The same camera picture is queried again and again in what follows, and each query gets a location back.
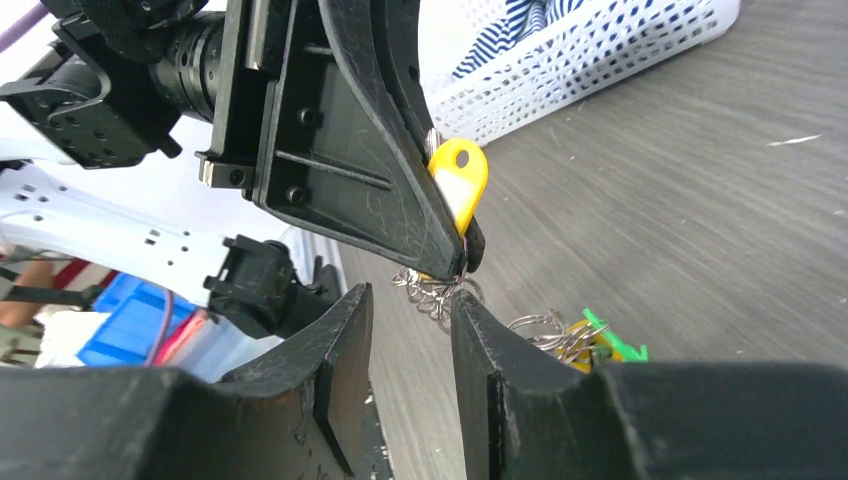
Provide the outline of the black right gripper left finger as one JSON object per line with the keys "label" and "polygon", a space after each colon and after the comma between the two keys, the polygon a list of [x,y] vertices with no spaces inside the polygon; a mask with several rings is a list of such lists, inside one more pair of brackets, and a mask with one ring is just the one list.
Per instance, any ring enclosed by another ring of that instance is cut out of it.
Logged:
{"label": "black right gripper left finger", "polygon": [[208,383],[176,368],[1,371],[5,479],[389,479],[368,378],[374,298]]}

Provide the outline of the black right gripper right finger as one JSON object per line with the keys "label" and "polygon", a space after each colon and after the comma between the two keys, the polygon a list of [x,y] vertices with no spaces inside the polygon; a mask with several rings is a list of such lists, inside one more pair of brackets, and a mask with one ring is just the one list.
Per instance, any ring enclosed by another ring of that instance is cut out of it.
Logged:
{"label": "black right gripper right finger", "polygon": [[581,373],[452,302],[470,479],[843,479],[847,372],[806,362],[606,363]]}

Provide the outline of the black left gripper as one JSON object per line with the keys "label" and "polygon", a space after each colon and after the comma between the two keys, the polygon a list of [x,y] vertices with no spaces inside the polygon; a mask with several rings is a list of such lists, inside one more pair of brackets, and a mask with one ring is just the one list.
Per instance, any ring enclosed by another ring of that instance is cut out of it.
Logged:
{"label": "black left gripper", "polygon": [[427,171],[417,1],[229,1],[195,20],[199,178],[438,279],[466,270]]}

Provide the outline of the yellow key tag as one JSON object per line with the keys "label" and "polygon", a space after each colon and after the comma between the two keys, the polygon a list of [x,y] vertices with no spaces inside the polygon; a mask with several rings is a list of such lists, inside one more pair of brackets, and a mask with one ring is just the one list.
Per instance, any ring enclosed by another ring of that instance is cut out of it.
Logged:
{"label": "yellow key tag", "polygon": [[485,252],[485,237],[473,218],[488,182],[486,155],[471,140],[448,139],[431,156],[428,171],[461,237],[466,271],[475,272]]}

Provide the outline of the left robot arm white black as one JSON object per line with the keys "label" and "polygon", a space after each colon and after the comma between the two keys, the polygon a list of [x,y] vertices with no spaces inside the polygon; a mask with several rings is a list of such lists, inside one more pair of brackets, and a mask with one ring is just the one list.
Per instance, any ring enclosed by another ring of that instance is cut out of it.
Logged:
{"label": "left robot arm white black", "polygon": [[52,52],[1,98],[86,169],[180,153],[209,122],[207,185],[440,280],[476,269],[429,174],[415,1],[49,1]]}

